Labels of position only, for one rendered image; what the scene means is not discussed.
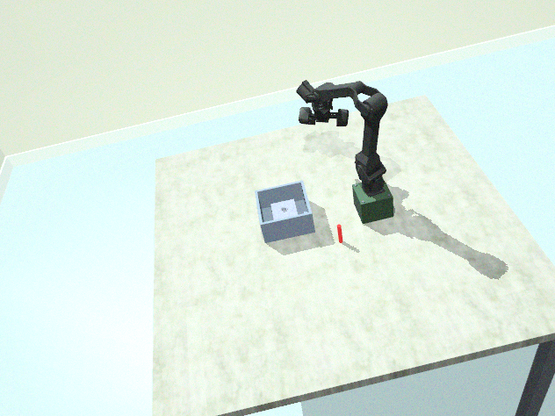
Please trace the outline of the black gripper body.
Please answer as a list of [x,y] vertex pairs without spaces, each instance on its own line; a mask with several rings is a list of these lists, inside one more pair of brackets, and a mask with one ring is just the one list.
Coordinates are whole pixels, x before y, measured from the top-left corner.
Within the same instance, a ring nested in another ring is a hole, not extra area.
[[[310,113],[310,107],[301,107],[299,109],[299,122],[301,124],[308,124],[309,120],[316,122],[328,123],[330,118],[337,118],[336,124],[338,126],[347,126],[349,119],[349,111],[347,109],[338,109],[338,112],[330,112],[330,110],[323,116],[317,116],[315,113]],[[332,115],[334,114],[334,115]]]

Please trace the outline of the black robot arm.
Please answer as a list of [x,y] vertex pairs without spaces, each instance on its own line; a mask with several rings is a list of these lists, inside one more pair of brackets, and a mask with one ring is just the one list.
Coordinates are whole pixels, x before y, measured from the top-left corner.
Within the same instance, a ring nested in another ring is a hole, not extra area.
[[[314,88],[305,80],[296,92],[307,104],[312,103],[313,111],[317,116],[323,116],[330,109],[333,110],[333,98],[351,97],[353,99],[356,109],[364,119],[362,151],[356,154],[354,162],[358,177],[368,197],[385,192],[382,175],[386,173],[386,168],[377,154],[377,145],[380,120],[388,106],[386,97],[376,88],[367,86],[361,81],[337,85],[325,82]],[[370,97],[361,102],[357,96],[360,93]]]

